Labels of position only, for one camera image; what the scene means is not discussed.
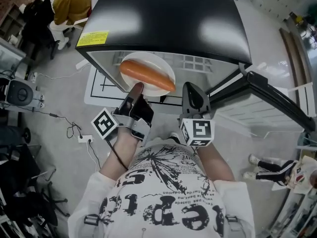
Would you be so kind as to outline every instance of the white shoe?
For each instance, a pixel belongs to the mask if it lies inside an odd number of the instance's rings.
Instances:
[[[169,137],[177,137],[178,140],[180,141],[179,135],[174,131],[170,133]]]
[[[65,40],[63,42],[59,41],[58,43],[58,50],[62,50],[63,48],[65,48],[67,42],[69,42],[69,38],[65,37]]]
[[[249,162],[253,165],[258,165],[259,164],[260,159],[257,158],[254,154],[250,154],[249,155]]]
[[[250,179],[250,180],[255,180],[257,178],[257,173],[254,172],[245,172],[243,174],[244,179]]]

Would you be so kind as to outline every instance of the plate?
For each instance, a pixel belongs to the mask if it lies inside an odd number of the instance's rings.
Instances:
[[[175,74],[172,68],[169,66],[169,64],[163,60],[162,58],[158,57],[157,55],[154,55],[152,53],[148,52],[134,52],[131,54],[128,54],[122,61],[125,60],[134,60],[136,62],[142,63],[146,65],[147,67],[150,67],[156,71],[159,71],[161,74],[168,76],[170,80],[175,84]],[[138,79],[132,78],[130,76],[122,74],[122,78],[124,82],[127,83],[127,85],[130,87],[129,90],[132,89],[132,87],[138,83],[141,82]],[[142,94],[147,96],[153,96],[153,97],[159,97],[163,96],[169,93],[169,91],[163,90],[157,86],[142,82],[144,84],[144,89]]]

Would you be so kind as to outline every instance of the yellow sticker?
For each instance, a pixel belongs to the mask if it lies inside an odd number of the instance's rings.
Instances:
[[[83,34],[77,43],[77,47],[97,44],[105,44],[109,31],[91,32]]]

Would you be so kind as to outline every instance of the sausage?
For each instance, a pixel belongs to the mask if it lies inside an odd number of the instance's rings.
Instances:
[[[165,76],[139,62],[125,60],[120,64],[120,71],[124,75],[155,85],[166,91],[175,91],[175,84],[168,78],[168,76]]]

